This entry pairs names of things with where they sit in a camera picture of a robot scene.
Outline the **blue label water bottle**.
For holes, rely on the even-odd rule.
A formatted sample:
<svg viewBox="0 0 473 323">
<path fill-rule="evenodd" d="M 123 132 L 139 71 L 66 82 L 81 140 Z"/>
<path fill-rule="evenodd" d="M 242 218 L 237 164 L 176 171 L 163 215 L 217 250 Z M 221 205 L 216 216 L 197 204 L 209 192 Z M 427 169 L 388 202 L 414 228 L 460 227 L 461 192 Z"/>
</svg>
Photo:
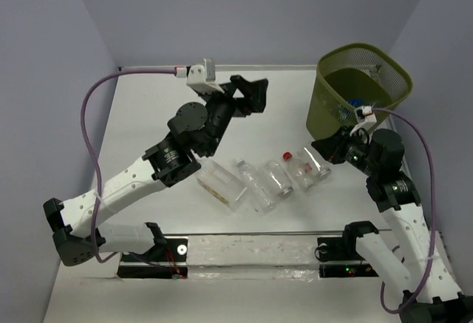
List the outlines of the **blue label water bottle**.
<svg viewBox="0 0 473 323">
<path fill-rule="evenodd" d="M 355 109 L 367 105 L 367 102 L 363 99 L 360 99 L 360 98 L 349 99 L 349 100 L 347 100 L 347 103 Z"/>
</svg>

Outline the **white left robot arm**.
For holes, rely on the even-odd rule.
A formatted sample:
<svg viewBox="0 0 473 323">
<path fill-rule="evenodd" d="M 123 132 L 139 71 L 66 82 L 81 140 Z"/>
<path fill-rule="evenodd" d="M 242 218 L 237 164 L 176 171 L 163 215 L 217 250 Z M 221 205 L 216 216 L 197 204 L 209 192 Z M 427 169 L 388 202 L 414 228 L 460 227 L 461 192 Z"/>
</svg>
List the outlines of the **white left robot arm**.
<svg viewBox="0 0 473 323">
<path fill-rule="evenodd" d="M 102 253 L 128 253 L 153 263 L 168 249 L 159 225 L 115 225 L 109 218 L 151 194 L 175 186 L 200 170 L 199 158 L 214 156 L 232 118 L 262 113 L 268 80 L 232 75 L 217 90 L 198 92 L 203 102 L 182 105 L 167 126 L 169 133 L 130 166 L 106 182 L 69 200 L 43 205 L 62 263 L 80 265 Z"/>
</svg>

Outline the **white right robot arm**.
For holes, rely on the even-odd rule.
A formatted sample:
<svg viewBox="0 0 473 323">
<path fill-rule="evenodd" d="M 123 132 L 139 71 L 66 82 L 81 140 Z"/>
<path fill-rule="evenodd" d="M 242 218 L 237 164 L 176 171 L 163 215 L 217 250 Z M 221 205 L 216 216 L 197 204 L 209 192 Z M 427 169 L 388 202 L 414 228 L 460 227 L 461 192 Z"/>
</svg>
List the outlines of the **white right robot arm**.
<svg viewBox="0 0 473 323">
<path fill-rule="evenodd" d="M 450 275 L 427 225 L 421 199 L 412 180 L 401 171 L 404 145 L 398 133 L 378 129 L 352 132 L 340 128 L 333 136 L 315 140 L 313 148 L 329 163 L 344 162 L 367 176 L 367 191 L 398 241 L 399 260 L 369 221 L 345 226 L 341 252 L 361 256 L 384 286 L 401 295 L 393 312 L 403 322 L 469 322 L 472 301 Z"/>
</svg>

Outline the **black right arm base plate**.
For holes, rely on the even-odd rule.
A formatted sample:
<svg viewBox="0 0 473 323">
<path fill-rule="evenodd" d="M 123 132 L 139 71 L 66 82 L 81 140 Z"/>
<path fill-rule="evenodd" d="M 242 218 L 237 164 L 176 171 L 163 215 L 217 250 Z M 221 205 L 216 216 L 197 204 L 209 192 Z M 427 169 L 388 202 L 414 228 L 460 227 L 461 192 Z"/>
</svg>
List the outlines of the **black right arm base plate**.
<svg viewBox="0 0 473 323">
<path fill-rule="evenodd" d="M 319 237 L 314 257 L 322 279 L 378 277 L 368 261 L 344 247 L 341 237 Z"/>
</svg>

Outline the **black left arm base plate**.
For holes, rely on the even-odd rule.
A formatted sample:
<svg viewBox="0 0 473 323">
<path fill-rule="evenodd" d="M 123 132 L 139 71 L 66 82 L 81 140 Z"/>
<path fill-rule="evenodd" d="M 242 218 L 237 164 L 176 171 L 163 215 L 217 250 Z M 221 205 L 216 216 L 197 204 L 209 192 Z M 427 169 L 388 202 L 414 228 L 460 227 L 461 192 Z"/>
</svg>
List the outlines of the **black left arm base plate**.
<svg viewBox="0 0 473 323">
<path fill-rule="evenodd" d="M 186 279 L 188 237 L 166 237 L 166 244 L 144 254 L 121 254 L 117 275 L 121 279 Z"/>
</svg>

